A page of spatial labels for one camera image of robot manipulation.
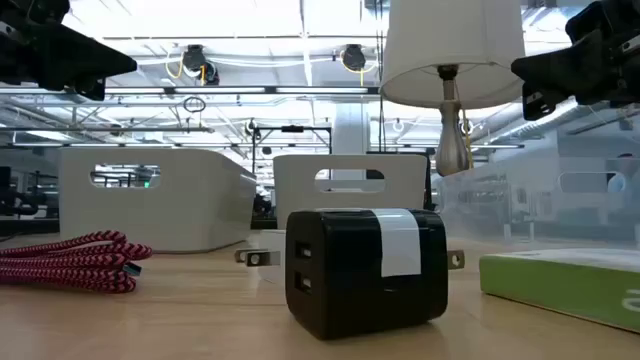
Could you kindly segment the black taped USB wall charger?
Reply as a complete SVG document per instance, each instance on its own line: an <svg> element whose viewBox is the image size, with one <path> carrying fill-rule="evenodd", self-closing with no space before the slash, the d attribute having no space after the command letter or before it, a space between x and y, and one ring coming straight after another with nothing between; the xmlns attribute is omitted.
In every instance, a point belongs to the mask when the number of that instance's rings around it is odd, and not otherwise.
<svg viewBox="0 0 640 360"><path fill-rule="evenodd" d="M286 303L311 334L334 340L419 326L448 306L464 254L423 209L316 209L289 215Z"/></svg>

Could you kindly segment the large white handled bin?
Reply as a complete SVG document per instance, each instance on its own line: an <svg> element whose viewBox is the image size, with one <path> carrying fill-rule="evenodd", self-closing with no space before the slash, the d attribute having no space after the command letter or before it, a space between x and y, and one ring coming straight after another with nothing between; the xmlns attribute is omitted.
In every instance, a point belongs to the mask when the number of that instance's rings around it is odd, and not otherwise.
<svg viewBox="0 0 640 360"><path fill-rule="evenodd" d="M104 187L100 165L155 166L139 187ZM119 231L156 252L208 252L250 232L256 178L226 156L201 149L63 148L59 221L64 238Z"/></svg>

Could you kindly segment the black metal stand frame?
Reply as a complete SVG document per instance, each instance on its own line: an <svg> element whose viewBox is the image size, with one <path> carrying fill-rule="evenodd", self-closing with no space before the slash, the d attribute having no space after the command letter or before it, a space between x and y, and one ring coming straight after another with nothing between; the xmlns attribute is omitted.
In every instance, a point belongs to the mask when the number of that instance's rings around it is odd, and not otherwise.
<svg viewBox="0 0 640 360"><path fill-rule="evenodd" d="M266 140L273 133L283 133L283 134L302 134L302 133L311 133L315 136L317 140L320 141L319 144L316 143L298 143L292 139L287 141L282 141L280 143L266 143ZM262 150L266 148L270 148L273 150L274 148L278 149L287 149L287 148L322 148L325 147L328 149L328 153L333 153L333 133L331 127L315 127L315 126L302 126L302 125L286 125L286 126L257 126L254 125L250 128L251 134L251 172L257 176L257 150L261 148Z"/></svg>

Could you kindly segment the long ceiling light bar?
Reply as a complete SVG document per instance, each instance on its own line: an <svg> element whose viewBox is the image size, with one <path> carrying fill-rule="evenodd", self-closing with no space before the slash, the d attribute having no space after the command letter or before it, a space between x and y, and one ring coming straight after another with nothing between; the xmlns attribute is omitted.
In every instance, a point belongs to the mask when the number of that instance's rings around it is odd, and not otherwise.
<svg viewBox="0 0 640 360"><path fill-rule="evenodd" d="M209 94L301 94L301 95L378 95L378 87L321 86L229 86L229 87L108 87L106 95L209 95Z"/></svg>

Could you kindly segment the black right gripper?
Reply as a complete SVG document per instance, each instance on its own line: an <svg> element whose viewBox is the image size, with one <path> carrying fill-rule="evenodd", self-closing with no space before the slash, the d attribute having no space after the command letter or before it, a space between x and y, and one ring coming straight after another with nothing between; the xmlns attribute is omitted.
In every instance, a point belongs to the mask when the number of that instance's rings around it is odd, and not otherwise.
<svg viewBox="0 0 640 360"><path fill-rule="evenodd" d="M569 98L612 108L640 103L640 0L596 0L568 20L566 33L570 47L511 64L523 81L526 121L550 115Z"/></svg>

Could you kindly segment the white building column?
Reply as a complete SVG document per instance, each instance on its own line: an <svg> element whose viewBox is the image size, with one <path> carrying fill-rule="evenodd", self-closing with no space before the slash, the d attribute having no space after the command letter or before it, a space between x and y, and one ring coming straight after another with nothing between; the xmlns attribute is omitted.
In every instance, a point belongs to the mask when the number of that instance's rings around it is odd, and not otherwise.
<svg viewBox="0 0 640 360"><path fill-rule="evenodd" d="M370 147L370 117L364 104L339 103L332 125L333 155L364 155Z"/></svg>

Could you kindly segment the white wall charger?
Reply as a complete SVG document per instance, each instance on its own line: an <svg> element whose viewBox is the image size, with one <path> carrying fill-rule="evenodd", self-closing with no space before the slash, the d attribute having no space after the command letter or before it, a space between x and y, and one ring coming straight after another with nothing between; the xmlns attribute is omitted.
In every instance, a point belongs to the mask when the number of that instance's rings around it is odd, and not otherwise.
<svg viewBox="0 0 640 360"><path fill-rule="evenodd" d="M257 270L262 280L284 285L285 230L260 230L251 233L244 248L234 252L236 263Z"/></svg>

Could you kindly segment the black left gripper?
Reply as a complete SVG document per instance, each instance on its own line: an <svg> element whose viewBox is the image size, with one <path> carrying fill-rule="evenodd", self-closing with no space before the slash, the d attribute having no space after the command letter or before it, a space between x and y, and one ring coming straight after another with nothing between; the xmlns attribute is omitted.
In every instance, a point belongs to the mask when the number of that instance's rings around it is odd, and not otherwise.
<svg viewBox="0 0 640 360"><path fill-rule="evenodd" d="M69 10L69 0L0 0L0 82L35 79L41 88L103 101L109 77L137 69L128 55L60 25Z"/></svg>

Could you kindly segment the small white handled bin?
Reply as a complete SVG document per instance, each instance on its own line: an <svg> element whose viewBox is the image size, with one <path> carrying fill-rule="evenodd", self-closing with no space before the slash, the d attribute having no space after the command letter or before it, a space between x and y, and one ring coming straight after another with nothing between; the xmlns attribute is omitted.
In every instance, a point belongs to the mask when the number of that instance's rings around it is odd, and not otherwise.
<svg viewBox="0 0 640 360"><path fill-rule="evenodd" d="M286 228L298 210L423 207L429 161L417 154L283 155L274 159L276 217ZM318 180L322 170L376 170L381 180Z"/></svg>

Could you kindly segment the white shade silver table lamp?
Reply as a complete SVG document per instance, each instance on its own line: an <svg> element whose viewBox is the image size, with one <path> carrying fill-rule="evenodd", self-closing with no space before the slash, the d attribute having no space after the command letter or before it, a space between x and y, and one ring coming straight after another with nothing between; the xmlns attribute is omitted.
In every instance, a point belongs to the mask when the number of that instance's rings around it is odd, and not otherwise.
<svg viewBox="0 0 640 360"><path fill-rule="evenodd" d="M520 95L511 64L525 46L519 0L390 0L381 96L441 114L441 176L471 166L460 115Z"/></svg>

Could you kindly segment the clear plastic bin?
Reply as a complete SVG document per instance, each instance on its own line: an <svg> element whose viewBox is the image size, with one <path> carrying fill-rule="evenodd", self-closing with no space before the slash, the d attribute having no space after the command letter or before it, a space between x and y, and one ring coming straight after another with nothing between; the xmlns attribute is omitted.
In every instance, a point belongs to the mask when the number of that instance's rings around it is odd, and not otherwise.
<svg viewBox="0 0 640 360"><path fill-rule="evenodd" d="M454 239L640 249L640 156L539 149L433 183Z"/></svg>

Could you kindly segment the black distant workstation equipment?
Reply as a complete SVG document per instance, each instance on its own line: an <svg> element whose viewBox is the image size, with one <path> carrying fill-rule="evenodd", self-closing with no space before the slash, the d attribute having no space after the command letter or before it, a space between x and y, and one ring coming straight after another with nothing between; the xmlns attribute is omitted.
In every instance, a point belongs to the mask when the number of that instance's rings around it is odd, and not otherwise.
<svg viewBox="0 0 640 360"><path fill-rule="evenodd" d="M265 196L256 193L253 201L252 216L255 218L271 218L273 214L272 202Z"/></svg>

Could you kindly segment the white green product box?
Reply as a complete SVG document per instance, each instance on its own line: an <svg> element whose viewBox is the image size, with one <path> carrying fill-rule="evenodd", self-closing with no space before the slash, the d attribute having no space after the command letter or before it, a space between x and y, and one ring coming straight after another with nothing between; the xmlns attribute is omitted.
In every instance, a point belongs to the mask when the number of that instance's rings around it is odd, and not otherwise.
<svg viewBox="0 0 640 360"><path fill-rule="evenodd" d="M481 291L640 334L640 251L569 248L488 254Z"/></svg>

